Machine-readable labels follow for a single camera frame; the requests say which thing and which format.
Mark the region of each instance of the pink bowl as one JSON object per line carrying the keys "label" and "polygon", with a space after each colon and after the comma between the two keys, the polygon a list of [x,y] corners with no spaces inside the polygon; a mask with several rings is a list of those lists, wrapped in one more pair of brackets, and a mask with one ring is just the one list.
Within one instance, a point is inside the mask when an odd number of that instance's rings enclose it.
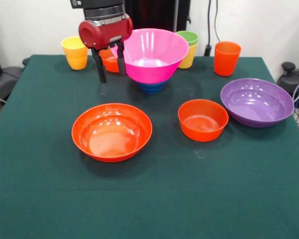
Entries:
{"label": "pink bowl", "polygon": [[[133,80],[156,84],[169,79],[188,54],[187,41],[174,32],[144,28],[124,41],[126,73]],[[112,48],[117,57],[117,47]]]}

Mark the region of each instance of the white wall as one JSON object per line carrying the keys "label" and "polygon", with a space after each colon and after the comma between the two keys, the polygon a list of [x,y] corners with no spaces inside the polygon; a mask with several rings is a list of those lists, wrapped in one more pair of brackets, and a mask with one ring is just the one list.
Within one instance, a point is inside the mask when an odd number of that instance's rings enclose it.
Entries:
{"label": "white wall", "polygon": [[[198,54],[207,44],[208,0],[191,0],[189,30],[201,37]],[[213,0],[211,22],[215,13]],[[221,40],[242,46],[242,56],[262,56],[274,77],[283,61],[299,67],[299,0],[219,0],[217,30]],[[62,54],[63,38],[77,35],[81,9],[69,0],[0,0],[0,62],[21,65],[31,54]],[[212,44],[216,37],[212,32]]]}
{"label": "white wall", "polygon": [[[197,54],[203,55],[208,38],[208,0],[191,2],[192,24],[187,29],[199,33],[202,40]],[[214,49],[216,0],[212,2]],[[275,79],[282,73],[282,62],[292,61],[299,67],[299,0],[219,0],[216,27],[220,40],[241,45],[242,56],[263,57]]]}

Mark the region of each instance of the orange cup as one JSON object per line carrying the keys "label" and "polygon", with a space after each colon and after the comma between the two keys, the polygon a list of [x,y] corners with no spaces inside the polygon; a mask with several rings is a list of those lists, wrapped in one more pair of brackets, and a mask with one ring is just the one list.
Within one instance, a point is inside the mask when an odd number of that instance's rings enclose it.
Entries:
{"label": "orange cup", "polygon": [[183,133],[195,141],[208,142],[216,139],[228,123],[227,111],[209,100],[191,100],[178,110]]}
{"label": "orange cup", "polygon": [[107,71],[119,72],[118,60],[111,49],[101,50],[99,54]]}
{"label": "orange cup", "polygon": [[234,73],[241,47],[230,41],[222,41],[215,47],[214,71],[220,76],[230,76]]}

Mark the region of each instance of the blue bowl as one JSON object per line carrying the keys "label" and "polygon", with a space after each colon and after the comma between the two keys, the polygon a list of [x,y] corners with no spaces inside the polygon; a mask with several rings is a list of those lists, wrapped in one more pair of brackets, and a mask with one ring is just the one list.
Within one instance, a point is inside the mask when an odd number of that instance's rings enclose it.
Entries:
{"label": "blue bowl", "polygon": [[156,94],[157,92],[160,92],[163,88],[164,85],[168,82],[167,81],[163,81],[161,83],[156,83],[156,84],[144,84],[144,83],[140,83],[140,82],[136,82],[136,84],[139,86],[139,88],[150,95]]}

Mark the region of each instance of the stacked cups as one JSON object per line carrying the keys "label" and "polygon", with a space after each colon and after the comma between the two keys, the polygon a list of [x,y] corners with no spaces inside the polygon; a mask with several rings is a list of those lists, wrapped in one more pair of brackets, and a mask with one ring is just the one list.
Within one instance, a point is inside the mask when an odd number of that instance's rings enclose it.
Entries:
{"label": "stacked cups", "polygon": [[180,69],[188,69],[193,65],[199,37],[195,32],[178,31],[176,34],[185,38],[189,45],[189,52],[178,66]]}
{"label": "stacked cups", "polygon": [[73,70],[82,70],[88,62],[88,49],[81,41],[79,36],[65,38],[61,42],[70,67]]}

